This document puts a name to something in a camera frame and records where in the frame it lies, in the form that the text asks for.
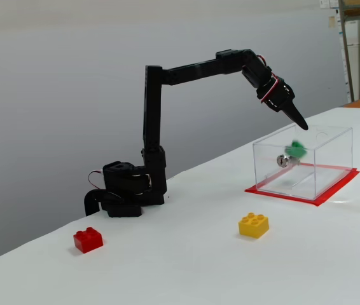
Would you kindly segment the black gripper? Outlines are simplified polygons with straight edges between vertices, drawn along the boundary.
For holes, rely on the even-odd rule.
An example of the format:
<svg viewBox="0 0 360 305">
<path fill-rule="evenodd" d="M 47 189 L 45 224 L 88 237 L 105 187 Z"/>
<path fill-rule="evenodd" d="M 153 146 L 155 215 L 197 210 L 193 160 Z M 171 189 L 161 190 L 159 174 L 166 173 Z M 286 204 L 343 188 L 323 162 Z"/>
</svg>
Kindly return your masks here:
<svg viewBox="0 0 360 305">
<path fill-rule="evenodd" d="M 264 86 L 256 89 L 257 98 L 275 112 L 282 111 L 292 122 L 302 130 L 308 130 L 305 118 L 293 104 L 293 90 L 280 77 L 271 77 Z"/>
</svg>

